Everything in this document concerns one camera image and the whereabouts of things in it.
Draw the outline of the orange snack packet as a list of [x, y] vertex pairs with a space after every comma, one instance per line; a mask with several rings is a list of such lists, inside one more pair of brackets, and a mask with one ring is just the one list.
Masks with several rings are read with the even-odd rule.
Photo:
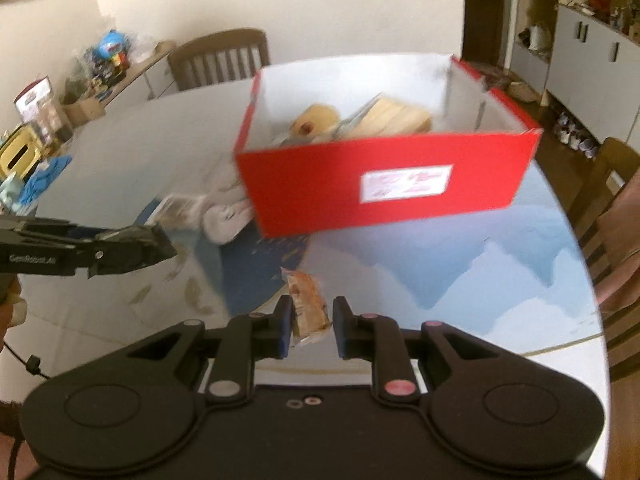
[[318, 280], [299, 270], [282, 268], [281, 274], [288, 296], [293, 301], [291, 346], [295, 348], [319, 342], [329, 333], [332, 322]]

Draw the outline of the white socks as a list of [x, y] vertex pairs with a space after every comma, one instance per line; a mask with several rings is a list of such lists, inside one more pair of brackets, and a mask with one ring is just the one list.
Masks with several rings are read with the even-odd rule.
[[203, 203], [201, 227], [214, 244], [232, 242], [254, 219], [239, 171], [233, 162], [221, 162], [214, 170]]

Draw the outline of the red cardboard box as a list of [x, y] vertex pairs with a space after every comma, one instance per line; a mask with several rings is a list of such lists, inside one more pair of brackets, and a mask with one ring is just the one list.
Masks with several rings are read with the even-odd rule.
[[[425, 108], [431, 130], [326, 143], [288, 136], [311, 105], [349, 118], [378, 96]], [[264, 235], [293, 236], [509, 206], [541, 133], [453, 56], [332, 56], [255, 76], [234, 157]]]

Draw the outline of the bagged bread slice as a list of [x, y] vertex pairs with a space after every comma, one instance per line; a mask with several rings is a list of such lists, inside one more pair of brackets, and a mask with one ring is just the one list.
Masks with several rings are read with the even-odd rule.
[[380, 96], [342, 137], [364, 139], [428, 133], [432, 122], [433, 116], [426, 108]]

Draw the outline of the yellow pig plush toy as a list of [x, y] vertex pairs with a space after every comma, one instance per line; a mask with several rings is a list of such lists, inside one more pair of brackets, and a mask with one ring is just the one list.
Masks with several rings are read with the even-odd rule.
[[303, 111], [290, 127], [291, 136], [321, 136], [333, 130], [341, 121], [341, 116], [333, 107], [314, 103]]

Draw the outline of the blue cloth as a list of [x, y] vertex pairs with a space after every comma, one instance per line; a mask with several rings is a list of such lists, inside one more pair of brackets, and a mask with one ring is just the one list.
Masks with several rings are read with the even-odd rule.
[[62, 155], [40, 162], [35, 172], [29, 177], [18, 196], [21, 205], [29, 205], [34, 202], [47, 188], [62, 174], [72, 162], [73, 157]]

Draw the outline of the wooden side shelf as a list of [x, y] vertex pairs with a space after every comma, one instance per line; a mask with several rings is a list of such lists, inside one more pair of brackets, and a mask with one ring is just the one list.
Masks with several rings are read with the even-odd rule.
[[176, 47], [175, 41], [161, 41], [149, 58], [130, 66], [125, 78], [115, 84], [104, 99], [90, 96], [74, 104], [63, 105], [72, 127], [83, 126], [107, 112], [120, 112], [176, 93], [178, 86], [168, 63], [168, 54]]

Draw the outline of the brown wooden chair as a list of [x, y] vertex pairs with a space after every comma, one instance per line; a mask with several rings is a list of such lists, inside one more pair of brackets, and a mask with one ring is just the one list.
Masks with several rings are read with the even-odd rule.
[[168, 64], [179, 91], [252, 79], [270, 65], [267, 35], [257, 28], [214, 32], [172, 50]]

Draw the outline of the white storage cabinet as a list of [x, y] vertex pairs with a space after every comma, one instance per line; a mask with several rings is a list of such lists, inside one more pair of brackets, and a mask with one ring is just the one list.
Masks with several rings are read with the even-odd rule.
[[[598, 141], [639, 145], [639, 0], [512, 0], [509, 66], [546, 105], [559, 103]], [[529, 27], [552, 36], [529, 50]]]

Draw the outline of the white tote bag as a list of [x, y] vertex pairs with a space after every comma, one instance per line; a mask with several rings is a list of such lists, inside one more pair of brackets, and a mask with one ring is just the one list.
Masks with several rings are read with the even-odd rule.
[[529, 27], [529, 50], [541, 53], [549, 51], [551, 46], [551, 32], [544, 22], [538, 22]]

